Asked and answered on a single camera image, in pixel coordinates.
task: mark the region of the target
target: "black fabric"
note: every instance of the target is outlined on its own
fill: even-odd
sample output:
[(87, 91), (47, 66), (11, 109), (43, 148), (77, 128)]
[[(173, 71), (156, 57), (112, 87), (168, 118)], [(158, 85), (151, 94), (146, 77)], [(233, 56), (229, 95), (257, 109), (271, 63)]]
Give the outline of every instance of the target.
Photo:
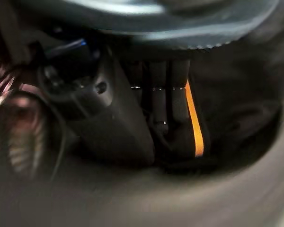
[(191, 74), (211, 140), (229, 155), (272, 121), (284, 101), (284, 0), (248, 36), (194, 52)]

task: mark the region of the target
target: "curved plastic surface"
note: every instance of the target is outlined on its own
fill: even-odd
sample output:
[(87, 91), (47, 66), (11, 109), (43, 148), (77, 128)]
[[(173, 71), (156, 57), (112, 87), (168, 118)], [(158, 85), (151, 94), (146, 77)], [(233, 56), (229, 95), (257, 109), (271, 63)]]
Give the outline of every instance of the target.
[(0, 227), (278, 226), (284, 210), (284, 122), (258, 162), (196, 179), (65, 159), (52, 183), (0, 169)]
[(279, 0), (223, 0), (209, 9), (194, 0), (14, 0), (79, 26), (129, 36), (137, 44), (202, 49), (239, 39), (259, 26)]

